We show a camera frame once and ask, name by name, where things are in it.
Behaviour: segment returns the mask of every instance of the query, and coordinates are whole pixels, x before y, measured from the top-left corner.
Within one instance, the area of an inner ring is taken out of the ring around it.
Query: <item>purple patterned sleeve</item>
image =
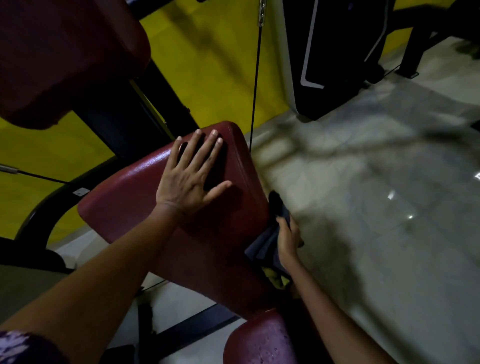
[[[68,364],[55,344],[35,334],[0,331],[0,364]]]

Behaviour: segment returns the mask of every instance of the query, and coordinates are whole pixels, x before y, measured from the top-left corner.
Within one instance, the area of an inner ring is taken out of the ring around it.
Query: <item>red cushion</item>
[[[125,0],[0,1],[0,116],[45,129],[90,87],[139,76],[150,44]]]
[[[267,226],[268,202],[238,126],[224,121],[203,131],[209,134],[214,128],[225,142],[209,179],[213,184],[231,180],[233,186],[175,230],[151,271],[251,318],[273,307],[278,298],[243,253]],[[152,211],[170,148],[114,174],[79,203],[80,216],[107,242]]]
[[[287,325],[275,309],[235,329],[223,351],[223,364],[268,363],[297,364]]]

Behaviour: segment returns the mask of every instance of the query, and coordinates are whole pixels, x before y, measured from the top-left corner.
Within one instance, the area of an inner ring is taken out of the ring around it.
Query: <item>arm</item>
[[[300,230],[290,218],[280,224],[278,252],[280,262],[291,275],[300,296],[330,356],[336,364],[395,364],[395,361],[357,324],[340,310],[319,287],[297,255]]]
[[[183,216],[208,204],[231,186],[230,181],[225,181],[204,192],[204,181],[222,140],[213,131],[194,156],[200,136],[198,130],[178,165],[181,138],[173,144],[158,187],[157,205],[147,219],[8,319],[0,330],[43,336],[55,343],[72,364],[97,363],[162,244]]]

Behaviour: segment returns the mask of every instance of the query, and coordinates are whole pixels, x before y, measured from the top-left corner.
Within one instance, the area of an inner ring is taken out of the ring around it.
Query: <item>floor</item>
[[[480,61],[466,49],[449,38],[414,80],[392,73],[317,121],[287,112],[254,134],[264,188],[300,224],[303,262],[399,363],[480,361],[480,133],[469,127],[480,120]],[[91,238],[59,252],[78,265],[105,246]],[[213,304],[173,283],[147,292],[157,331]],[[220,364],[241,323],[162,362]]]

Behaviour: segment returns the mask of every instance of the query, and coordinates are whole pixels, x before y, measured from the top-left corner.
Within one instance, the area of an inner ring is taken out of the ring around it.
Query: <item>person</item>
[[[195,148],[197,130],[177,163],[181,138],[171,148],[156,193],[156,206],[139,225],[81,268],[61,280],[0,326],[0,364],[31,362],[97,363],[164,244],[182,220],[209,204],[231,185],[209,192],[205,179],[222,146],[213,130]],[[278,249],[313,321],[336,364],[394,363],[321,290],[297,256],[300,231],[283,218]]]

